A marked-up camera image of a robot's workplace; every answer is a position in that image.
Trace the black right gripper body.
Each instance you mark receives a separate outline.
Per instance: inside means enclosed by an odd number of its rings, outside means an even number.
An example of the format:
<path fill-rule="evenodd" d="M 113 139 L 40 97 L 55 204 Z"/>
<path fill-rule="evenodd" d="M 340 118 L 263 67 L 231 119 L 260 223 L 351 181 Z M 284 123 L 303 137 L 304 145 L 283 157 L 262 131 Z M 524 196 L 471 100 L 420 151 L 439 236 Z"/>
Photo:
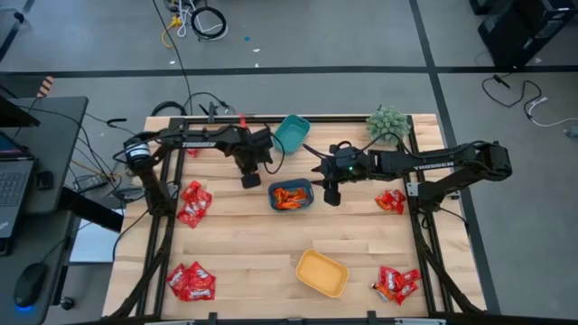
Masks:
<path fill-rule="evenodd" d="M 356 147 L 331 146 L 330 155 L 322 160 L 323 179 L 337 184 L 364 181 L 369 164 L 368 155 Z"/>

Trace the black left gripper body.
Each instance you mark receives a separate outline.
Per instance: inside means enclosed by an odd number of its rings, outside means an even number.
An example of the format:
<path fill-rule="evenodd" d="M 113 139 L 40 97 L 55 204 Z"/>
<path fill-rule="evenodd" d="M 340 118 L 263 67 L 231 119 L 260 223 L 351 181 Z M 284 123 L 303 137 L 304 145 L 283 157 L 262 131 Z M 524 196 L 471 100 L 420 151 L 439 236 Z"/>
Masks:
<path fill-rule="evenodd" d="M 263 128 L 250 136 L 253 154 L 258 163 L 272 163 L 270 149 L 273 147 L 272 133 L 269 128 Z"/>

